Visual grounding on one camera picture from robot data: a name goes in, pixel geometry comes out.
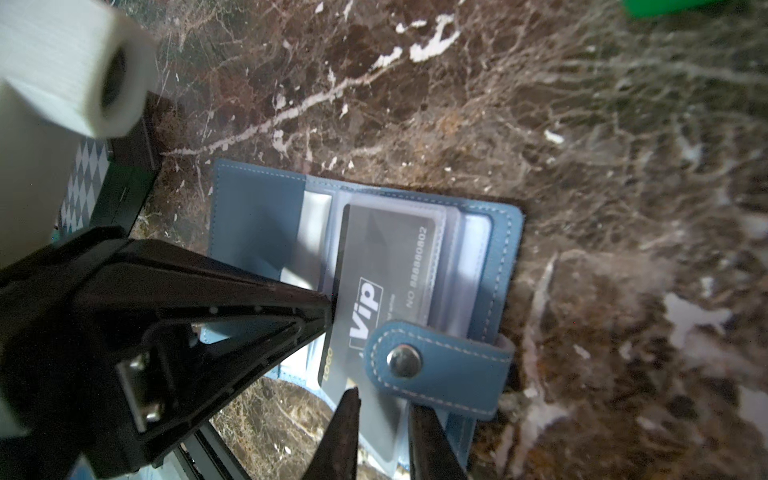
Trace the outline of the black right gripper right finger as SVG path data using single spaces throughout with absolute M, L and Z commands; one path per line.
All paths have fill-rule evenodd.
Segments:
M 467 479 L 432 408 L 409 405 L 408 435 L 411 479 Z

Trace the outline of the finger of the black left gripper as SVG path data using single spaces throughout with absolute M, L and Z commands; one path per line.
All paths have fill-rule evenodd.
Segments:
M 119 430 L 119 471 L 160 462 L 258 378 L 327 329 L 324 317 L 216 321 L 205 343 L 190 321 L 158 322 L 119 358 L 130 417 Z

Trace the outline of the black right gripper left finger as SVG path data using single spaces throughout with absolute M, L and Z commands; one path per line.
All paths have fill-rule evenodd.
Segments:
M 357 478 L 360 407 L 359 389 L 347 389 L 302 476 L 303 480 Z

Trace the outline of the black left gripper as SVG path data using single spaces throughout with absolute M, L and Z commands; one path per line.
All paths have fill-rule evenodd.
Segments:
M 82 314 L 189 322 L 214 336 L 315 336 L 332 322 L 321 293 L 159 240 L 96 228 L 1 270 L 1 476 L 66 479 L 80 457 L 95 476 L 156 463 L 114 363 Z

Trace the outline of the blue leather card holder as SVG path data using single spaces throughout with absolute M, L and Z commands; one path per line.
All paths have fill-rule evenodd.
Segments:
M 408 408 L 434 409 L 460 464 L 478 421 L 496 414 L 514 357 L 500 323 L 524 216 L 515 206 L 373 187 L 220 160 L 214 169 L 210 256 L 248 272 L 327 295 L 333 302 L 346 205 L 410 205 L 441 213 L 439 258 L 426 319 L 390 321 L 368 342 L 368 378 L 403 401 L 396 456 L 368 452 L 387 474 L 407 467 Z M 328 331 L 267 375 L 298 385 L 329 406 L 319 373 Z

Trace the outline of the black VIP credit card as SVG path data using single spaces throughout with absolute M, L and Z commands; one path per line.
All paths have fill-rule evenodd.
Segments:
M 333 401 L 347 389 L 358 389 L 360 434 L 386 461 L 396 456 L 404 403 L 368 378 L 365 349 L 385 323 L 427 318 L 443 222 L 441 213 L 410 205 L 383 207 L 357 200 L 343 209 L 335 316 L 319 384 Z

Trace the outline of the green plastic card tray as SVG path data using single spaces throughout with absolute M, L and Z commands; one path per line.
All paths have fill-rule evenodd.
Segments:
M 633 18 L 651 18 L 702 7 L 719 0 L 622 0 L 627 13 Z

